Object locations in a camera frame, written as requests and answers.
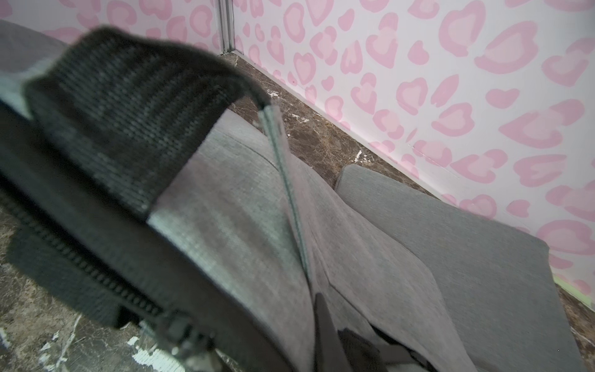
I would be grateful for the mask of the grey laptop bag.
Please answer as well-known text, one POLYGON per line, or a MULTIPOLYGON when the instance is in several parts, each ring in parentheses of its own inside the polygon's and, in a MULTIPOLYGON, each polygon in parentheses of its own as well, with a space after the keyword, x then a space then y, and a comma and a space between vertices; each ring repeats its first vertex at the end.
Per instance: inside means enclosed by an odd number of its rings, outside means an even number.
POLYGON ((472 371, 429 268, 292 155, 279 108, 208 52, 1 24, 9 260, 186 371, 315 370, 322 293, 351 371, 472 371))
POLYGON ((542 240, 357 165, 336 192, 432 271, 478 370, 585 370, 542 240))

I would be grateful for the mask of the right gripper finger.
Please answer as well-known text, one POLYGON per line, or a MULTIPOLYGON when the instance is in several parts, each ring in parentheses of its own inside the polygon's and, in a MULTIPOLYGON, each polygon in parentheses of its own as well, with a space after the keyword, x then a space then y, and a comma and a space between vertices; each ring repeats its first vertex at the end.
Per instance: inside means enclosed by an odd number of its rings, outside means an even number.
POLYGON ((352 370, 322 293, 315 295, 315 370, 349 372, 352 370))

